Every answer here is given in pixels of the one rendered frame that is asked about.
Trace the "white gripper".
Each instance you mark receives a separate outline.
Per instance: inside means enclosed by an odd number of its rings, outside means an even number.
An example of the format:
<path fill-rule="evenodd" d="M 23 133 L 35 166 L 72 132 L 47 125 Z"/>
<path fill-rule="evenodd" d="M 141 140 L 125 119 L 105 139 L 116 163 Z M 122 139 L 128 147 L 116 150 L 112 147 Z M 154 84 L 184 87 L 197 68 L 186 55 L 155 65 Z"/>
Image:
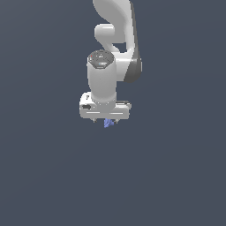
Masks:
<path fill-rule="evenodd" d="M 86 92 L 80 97 L 79 114 L 82 118 L 96 119 L 107 118 L 115 119 L 114 123 L 118 123 L 118 119 L 128 119 L 132 104 L 128 101 L 116 101 L 113 109 L 103 109 L 99 107 L 91 98 L 91 93 Z"/>

